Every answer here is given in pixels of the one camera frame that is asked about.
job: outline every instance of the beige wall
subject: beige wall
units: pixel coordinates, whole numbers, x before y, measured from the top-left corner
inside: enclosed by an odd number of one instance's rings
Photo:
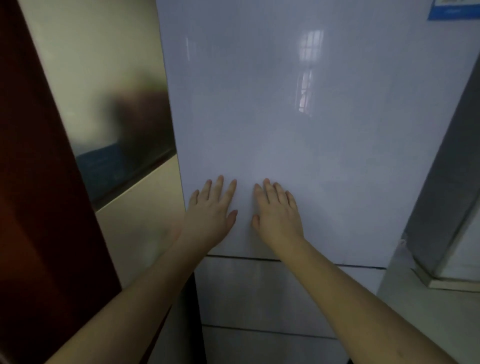
[[[117,140],[108,96],[166,88],[155,0],[19,2],[75,155]]]

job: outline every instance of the blue sticker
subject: blue sticker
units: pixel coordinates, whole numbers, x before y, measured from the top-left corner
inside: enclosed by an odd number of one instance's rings
[[[428,20],[480,19],[480,0],[434,0]]]

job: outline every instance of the finger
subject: finger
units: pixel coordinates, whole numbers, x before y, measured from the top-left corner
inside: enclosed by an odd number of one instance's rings
[[[198,195],[198,202],[208,200],[208,195],[210,195],[210,187],[212,187],[212,180],[207,180],[207,182],[205,182],[205,186],[202,188],[202,191]]]
[[[295,201],[295,197],[290,193],[290,191],[287,191],[286,193],[287,198],[288,198],[288,204],[290,205],[291,208],[298,210],[297,207],[297,201]]]
[[[256,232],[260,232],[260,216],[255,214],[252,217],[252,227],[255,229]]]
[[[282,186],[278,182],[273,184],[276,190],[276,194],[278,195],[278,200],[282,205],[288,206],[288,199],[285,191],[283,190]]]
[[[190,196],[190,200],[188,201],[188,206],[193,206],[197,204],[198,194],[200,193],[199,190],[195,190],[192,195]]]
[[[230,205],[230,202],[232,202],[233,195],[235,194],[235,190],[237,189],[237,180],[233,180],[230,182],[230,185],[228,185],[227,190],[225,191],[225,194],[220,200],[220,203],[225,207],[228,208]]]
[[[233,228],[233,225],[235,224],[235,221],[237,220],[237,214],[238,210],[233,210],[230,212],[227,216],[227,229],[230,232],[230,230]]]
[[[257,200],[258,206],[260,207],[260,211],[262,211],[268,206],[268,199],[267,195],[258,183],[256,183],[255,187],[253,188],[253,194],[255,195],[255,199]]]
[[[264,187],[265,192],[267,193],[268,202],[270,204],[278,203],[278,196],[276,195],[275,188],[270,184],[270,180],[268,178],[264,179]]]
[[[208,197],[208,199],[218,201],[220,199],[220,195],[222,194],[222,188],[223,188],[223,176],[220,175],[218,176],[215,182],[215,186],[213,186],[212,192],[210,193],[210,196]]]

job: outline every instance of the right hand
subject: right hand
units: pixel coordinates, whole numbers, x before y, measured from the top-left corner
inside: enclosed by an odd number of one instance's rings
[[[303,240],[300,214],[290,192],[285,192],[277,182],[272,186],[266,178],[264,190],[256,184],[254,194],[260,214],[253,216],[252,226],[265,244],[280,255],[292,242]]]

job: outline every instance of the glossy white panel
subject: glossy white panel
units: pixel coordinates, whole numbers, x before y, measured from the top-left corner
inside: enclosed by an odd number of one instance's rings
[[[208,364],[346,364],[338,340],[204,327]]]
[[[328,258],[388,265],[480,49],[431,4],[157,1],[184,195],[239,181],[215,254],[271,256],[249,227],[269,177]]]
[[[384,270],[342,267],[376,292]],[[195,270],[202,323],[335,337],[326,318],[281,262],[205,258]]]

